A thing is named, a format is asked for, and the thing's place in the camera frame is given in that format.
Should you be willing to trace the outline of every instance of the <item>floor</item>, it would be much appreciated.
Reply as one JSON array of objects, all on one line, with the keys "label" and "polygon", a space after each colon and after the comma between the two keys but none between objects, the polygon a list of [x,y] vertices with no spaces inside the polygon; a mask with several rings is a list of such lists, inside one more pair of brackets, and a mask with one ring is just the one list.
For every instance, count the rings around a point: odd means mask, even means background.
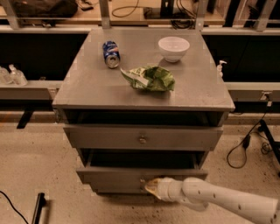
[{"label": "floor", "polygon": [[[75,168],[81,161],[53,113],[35,113],[24,129],[17,129],[20,116],[19,112],[0,114],[0,191],[10,197],[28,223],[32,223],[38,193],[45,193],[47,201],[40,218],[44,224],[251,223],[214,204],[205,212],[196,212],[151,195],[97,195],[80,182]],[[262,116],[230,115],[216,149],[203,165],[209,172],[208,182],[279,198],[280,178],[272,162],[273,153],[261,153],[263,138],[252,134],[243,168],[233,169],[226,161],[230,149]],[[280,115],[266,115],[265,121],[275,140],[280,141]],[[242,149],[235,150],[232,159],[236,165],[241,163]],[[1,224],[24,223],[2,194],[0,217]]]}]

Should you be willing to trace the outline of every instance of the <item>drawer handle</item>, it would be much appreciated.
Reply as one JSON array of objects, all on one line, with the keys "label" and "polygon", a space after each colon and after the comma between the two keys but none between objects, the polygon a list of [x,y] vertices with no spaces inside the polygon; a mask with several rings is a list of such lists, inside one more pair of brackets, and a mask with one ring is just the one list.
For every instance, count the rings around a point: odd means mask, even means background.
[{"label": "drawer handle", "polygon": [[139,143],[140,143],[140,144],[146,144],[146,143],[147,143],[146,138],[145,138],[144,136],[140,136],[140,137],[139,137]]}]

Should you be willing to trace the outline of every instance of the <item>white bowl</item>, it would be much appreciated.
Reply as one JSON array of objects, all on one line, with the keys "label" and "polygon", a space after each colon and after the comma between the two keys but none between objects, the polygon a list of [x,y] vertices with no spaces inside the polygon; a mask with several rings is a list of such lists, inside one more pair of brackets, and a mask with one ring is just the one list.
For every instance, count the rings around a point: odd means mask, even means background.
[{"label": "white bowl", "polygon": [[167,37],[158,41],[161,55],[169,62],[179,61],[190,47],[190,43],[184,38]]}]

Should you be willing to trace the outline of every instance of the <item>gray tabletop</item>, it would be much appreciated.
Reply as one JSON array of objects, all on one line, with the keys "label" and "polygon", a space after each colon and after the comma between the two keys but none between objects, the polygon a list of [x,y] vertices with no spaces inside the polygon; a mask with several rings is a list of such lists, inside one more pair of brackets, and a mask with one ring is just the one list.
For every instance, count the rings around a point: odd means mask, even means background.
[{"label": "gray tabletop", "polygon": [[[178,36],[190,42],[177,63],[163,59],[158,41]],[[121,64],[110,69],[104,63],[102,45],[113,40],[119,47]],[[121,75],[126,70],[160,66],[171,71],[174,91],[136,90]],[[198,31],[169,28],[96,28],[92,30],[56,95],[53,106],[63,109],[151,109],[231,111],[234,104],[216,65]]]}]

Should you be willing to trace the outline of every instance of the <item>white robotic arm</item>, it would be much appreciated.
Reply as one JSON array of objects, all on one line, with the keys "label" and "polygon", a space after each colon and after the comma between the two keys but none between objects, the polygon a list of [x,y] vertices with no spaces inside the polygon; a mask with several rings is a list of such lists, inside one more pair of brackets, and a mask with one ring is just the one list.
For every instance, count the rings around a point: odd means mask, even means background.
[{"label": "white robotic arm", "polygon": [[280,223],[278,199],[211,185],[199,178],[156,178],[145,187],[160,200],[178,202],[197,211],[204,211],[210,202],[256,224]]}]

